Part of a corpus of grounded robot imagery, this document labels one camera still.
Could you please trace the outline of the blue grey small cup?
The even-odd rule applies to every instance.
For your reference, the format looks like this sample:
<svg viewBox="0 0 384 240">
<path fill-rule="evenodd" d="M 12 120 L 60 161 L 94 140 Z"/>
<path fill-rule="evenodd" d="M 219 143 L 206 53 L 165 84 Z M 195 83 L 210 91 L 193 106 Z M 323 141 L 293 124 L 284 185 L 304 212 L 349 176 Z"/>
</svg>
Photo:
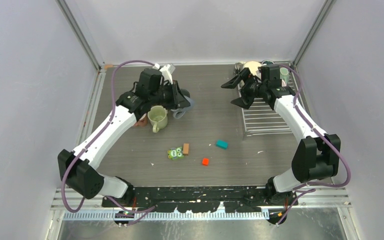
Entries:
<svg viewBox="0 0 384 240">
<path fill-rule="evenodd" d="M 186 107 L 180 107 L 177 109 L 172 109 L 172 116 L 175 119 L 182 118 L 186 112 L 190 111 L 195 106 L 195 101 L 191 99 L 190 97 L 185 97 L 186 101 L 189 103 L 189 106 Z"/>
</svg>

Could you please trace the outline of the light green cream mug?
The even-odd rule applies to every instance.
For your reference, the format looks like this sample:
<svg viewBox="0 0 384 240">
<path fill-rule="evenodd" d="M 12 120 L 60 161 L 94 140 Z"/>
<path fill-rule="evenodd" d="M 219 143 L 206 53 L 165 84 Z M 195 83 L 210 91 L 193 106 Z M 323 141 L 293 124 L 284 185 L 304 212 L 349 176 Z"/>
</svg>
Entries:
<svg viewBox="0 0 384 240">
<path fill-rule="evenodd" d="M 168 111 L 161 105 L 151 107 L 147 117 L 153 133 L 158 133 L 168 125 Z"/>
</svg>

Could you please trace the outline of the terracotta small cup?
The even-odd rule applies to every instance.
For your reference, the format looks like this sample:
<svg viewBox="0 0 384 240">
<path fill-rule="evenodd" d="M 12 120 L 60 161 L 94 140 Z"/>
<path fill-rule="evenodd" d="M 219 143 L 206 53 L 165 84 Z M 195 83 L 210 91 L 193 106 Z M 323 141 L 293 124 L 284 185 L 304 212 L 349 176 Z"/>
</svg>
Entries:
<svg viewBox="0 0 384 240">
<path fill-rule="evenodd" d="M 135 127 L 145 127 L 148 124 L 148 117 L 147 115 L 143 115 L 135 124 Z"/>
</svg>

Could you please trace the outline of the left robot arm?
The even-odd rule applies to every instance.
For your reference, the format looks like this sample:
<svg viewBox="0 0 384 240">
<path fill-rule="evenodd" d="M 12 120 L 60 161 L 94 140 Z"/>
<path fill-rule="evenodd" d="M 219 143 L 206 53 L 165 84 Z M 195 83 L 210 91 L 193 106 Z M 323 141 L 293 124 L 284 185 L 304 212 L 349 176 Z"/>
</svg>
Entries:
<svg viewBox="0 0 384 240">
<path fill-rule="evenodd" d="M 192 107 L 188 91 L 179 87 L 172 77 L 173 72 L 171 64 L 144 69 L 135 88 L 119 96 L 108 117 L 86 140 L 73 150 L 63 149 L 58 154 L 60 177 L 66 185 L 85 199 L 111 196 L 121 207 L 133 202 L 128 182 L 100 174 L 97 168 L 116 141 L 152 107 L 162 106 L 176 112 Z"/>
</svg>

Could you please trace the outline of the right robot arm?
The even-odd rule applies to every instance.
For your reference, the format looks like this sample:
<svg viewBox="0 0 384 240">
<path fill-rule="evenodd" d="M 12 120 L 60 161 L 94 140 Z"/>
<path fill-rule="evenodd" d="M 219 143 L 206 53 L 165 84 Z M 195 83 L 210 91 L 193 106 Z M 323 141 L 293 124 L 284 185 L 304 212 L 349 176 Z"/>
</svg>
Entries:
<svg viewBox="0 0 384 240">
<path fill-rule="evenodd" d="M 310 185 L 312 180 L 322 181 L 337 175 L 341 140 L 336 134 L 328 134 L 311 119 L 298 102 L 298 95 L 283 80 L 280 65 L 262 65 L 257 69 L 260 76 L 244 67 L 221 88 L 234 89 L 243 82 L 240 96 L 231 103 L 249 109 L 256 98 L 262 98 L 282 117 L 298 142 L 291 167 L 271 177 L 265 186 L 267 202 L 279 205 L 286 194 Z"/>
</svg>

